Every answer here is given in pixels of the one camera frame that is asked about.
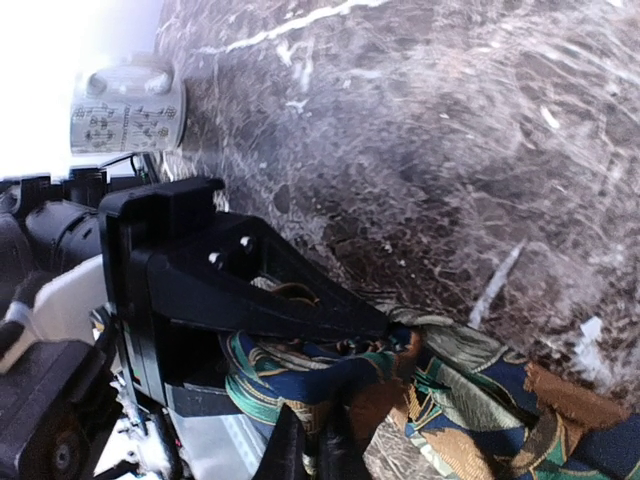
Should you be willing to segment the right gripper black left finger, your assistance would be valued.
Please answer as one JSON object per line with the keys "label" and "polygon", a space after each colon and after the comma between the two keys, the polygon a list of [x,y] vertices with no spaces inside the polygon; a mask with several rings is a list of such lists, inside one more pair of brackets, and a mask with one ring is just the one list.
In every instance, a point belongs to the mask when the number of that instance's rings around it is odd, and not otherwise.
{"label": "right gripper black left finger", "polygon": [[284,405],[256,471],[256,480],[305,480],[304,447],[304,426]]}

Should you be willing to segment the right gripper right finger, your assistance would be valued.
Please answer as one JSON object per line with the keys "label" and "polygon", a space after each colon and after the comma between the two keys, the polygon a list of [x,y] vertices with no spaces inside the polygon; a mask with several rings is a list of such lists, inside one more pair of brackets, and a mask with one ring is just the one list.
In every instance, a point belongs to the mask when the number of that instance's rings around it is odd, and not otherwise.
{"label": "right gripper right finger", "polygon": [[351,425],[334,414],[322,431],[318,445],[318,479],[366,480],[370,472],[356,446]]}

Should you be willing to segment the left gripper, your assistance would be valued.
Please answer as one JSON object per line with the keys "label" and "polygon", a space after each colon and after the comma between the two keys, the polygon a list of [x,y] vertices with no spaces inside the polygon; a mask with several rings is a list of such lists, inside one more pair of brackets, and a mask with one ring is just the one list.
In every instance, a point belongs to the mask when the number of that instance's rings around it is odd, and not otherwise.
{"label": "left gripper", "polygon": [[195,177],[117,191],[100,203],[117,351],[127,392],[147,413],[234,413],[218,337],[203,330],[311,341],[374,340],[388,330],[383,313],[263,219],[215,214],[224,189],[221,179]]}

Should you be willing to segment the camouflage patterned necktie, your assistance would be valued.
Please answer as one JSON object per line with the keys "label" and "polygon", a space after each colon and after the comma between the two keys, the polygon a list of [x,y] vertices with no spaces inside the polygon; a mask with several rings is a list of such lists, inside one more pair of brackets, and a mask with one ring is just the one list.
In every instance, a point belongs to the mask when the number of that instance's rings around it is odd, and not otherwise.
{"label": "camouflage patterned necktie", "polygon": [[334,414],[362,454],[392,419],[453,479],[635,479],[639,417],[449,318],[367,294],[390,320],[373,341],[220,337],[225,389],[268,444],[288,405],[305,430],[306,479]]}

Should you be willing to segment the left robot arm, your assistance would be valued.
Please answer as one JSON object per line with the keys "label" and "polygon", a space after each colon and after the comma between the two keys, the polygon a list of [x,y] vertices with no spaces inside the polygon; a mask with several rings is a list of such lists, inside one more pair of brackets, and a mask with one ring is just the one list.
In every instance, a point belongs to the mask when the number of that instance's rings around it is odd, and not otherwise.
{"label": "left robot arm", "polygon": [[232,414],[222,332],[314,342],[373,340],[385,315],[327,278],[263,219],[218,210],[224,184],[152,183],[78,168],[69,179],[5,180],[3,282],[101,256],[102,302],[116,310],[125,374],[144,407],[183,417]]}

